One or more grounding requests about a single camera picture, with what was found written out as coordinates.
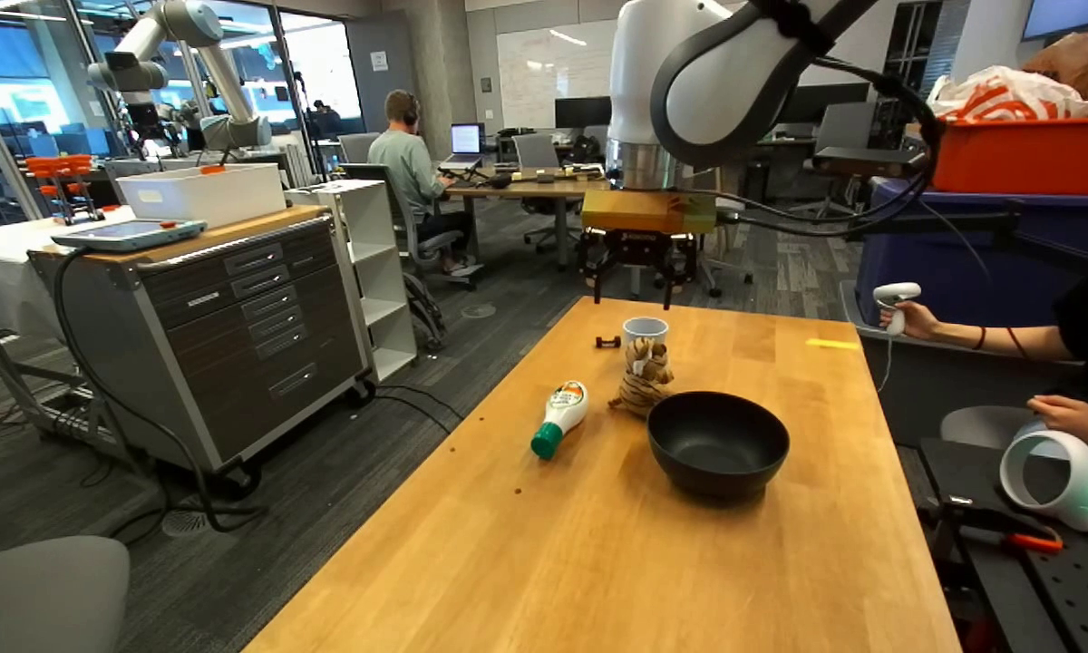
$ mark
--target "shelf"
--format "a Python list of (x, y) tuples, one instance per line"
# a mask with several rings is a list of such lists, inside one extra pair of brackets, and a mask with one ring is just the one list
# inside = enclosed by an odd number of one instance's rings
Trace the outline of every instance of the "shelf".
[(403, 352), (403, 349), (374, 349), (374, 375), (376, 375), (376, 382), (392, 378), (392, 375), (403, 369), (407, 363), (414, 363), (414, 352)]
[(385, 299), (364, 299), (364, 318), (367, 327), (376, 327), (381, 318), (403, 312), (407, 303), (385, 303)]
[(390, 249), (394, 249), (394, 246), (392, 243), (351, 243), (351, 260), (364, 266), (364, 260), (381, 257)]

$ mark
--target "person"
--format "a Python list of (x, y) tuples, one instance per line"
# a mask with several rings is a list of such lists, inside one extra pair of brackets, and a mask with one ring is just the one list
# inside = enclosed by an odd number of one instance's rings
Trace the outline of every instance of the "person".
[(399, 206), (414, 219), (416, 241), (431, 241), (443, 232), (456, 232), (461, 243), (439, 266), (449, 277), (467, 277), (475, 266), (467, 260), (472, 219), (467, 215), (439, 215), (434, 201), (446, 189), (446, 178), (434, 172), (426, 139), (416, 134), (416, 97), (410, 91), (390, 93), (390, 130), (376, 134), (367, 148), (367, 163), (390, 166)]
[(900, 304), (908, 318), (909, 340), (943, 340), (976, 352), (1006, 352), (1025, 358), (1081, 358), (1081, 375), (1073, 393), (1042, 393), (1029, 396), (1022, 409), (959, 409), (943, 419), (943, 440), (967, 440), (987, 445), (1006, 445), (1025, 423), (1045, 423), (1053, 431), (1069, 431), (1088, 442), (1088, 281), (1067, 290), (1057, 303), (1057, 323), (1045, 327), (976, 327), (976, 323), (947, 323), (929, 304), (908, 303)]

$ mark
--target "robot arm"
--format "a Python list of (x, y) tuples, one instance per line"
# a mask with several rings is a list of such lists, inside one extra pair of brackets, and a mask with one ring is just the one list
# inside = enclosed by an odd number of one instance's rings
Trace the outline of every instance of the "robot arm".
[(105, 87), (122, 91), (133, 128), (151, 139), (159, 134), (155, 108), (150, 91), (168, 85), (165, 64), (150, 62), (155, 40), (171, 35), (201, 50), (217, 93), (230, 104), (230, 116), (202, 119), (212, 148), (241, 148), (265, 144), (267, 124), (254, 116), (226, 50), (223, 50), (223, 21), (208, 9), (208, 0), (155, 0), (150, 14), (105, 56), (105, 62), (91, 64), (91, 76)]
[(623, 189), (675, 189), (680, 163), (733, 163), (775, 119), (805, 64), (873, 0), (629, 0), (612, 40)]

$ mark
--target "floor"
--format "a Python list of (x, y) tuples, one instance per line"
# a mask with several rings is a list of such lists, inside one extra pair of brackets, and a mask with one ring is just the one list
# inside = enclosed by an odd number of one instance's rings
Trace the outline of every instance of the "floor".
[[(426, 461), (454, 413), (472, 409), (582, 299), (577, 271), (524, 246), (531, 229), (538, 223), (524, 219), (514, 205), (481, 206), (481, 284), (475, 290), (434, 288), (449, 318), (446, 349), (381, 384), (374, 403), (330, 405), (265, 451), (260, 488), (242, 502), (265, 507), (260, 518), (216, 532), (202, 514), (174, 512), (121, 531), (133, 560), (122, 648), (212, 653), (241, 648), (259, 634)], [(721, 299), (686, 288), (680, 304), (840, 318), (857, 246), (735, 229), (728, 249), (711, 243), (708, 260)], [(629, 271), (606, 284), (610, 299), (631, 299), (631, 290)], [(41, 365), (74, 365), (58, 349), (12, 344), (12, 352)], [(35, 437), (8, 405), (0, 384), (0, 547), (63, 532), (108, 532), (155, 503), (159, 491), (145, 472), (113, 465), (91, 445)]]

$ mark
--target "red box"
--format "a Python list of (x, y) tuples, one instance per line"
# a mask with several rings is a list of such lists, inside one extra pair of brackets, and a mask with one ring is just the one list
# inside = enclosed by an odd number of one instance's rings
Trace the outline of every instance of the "red box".
[(1088, 195), (1088, 119), (943, 124), (932, 189)]

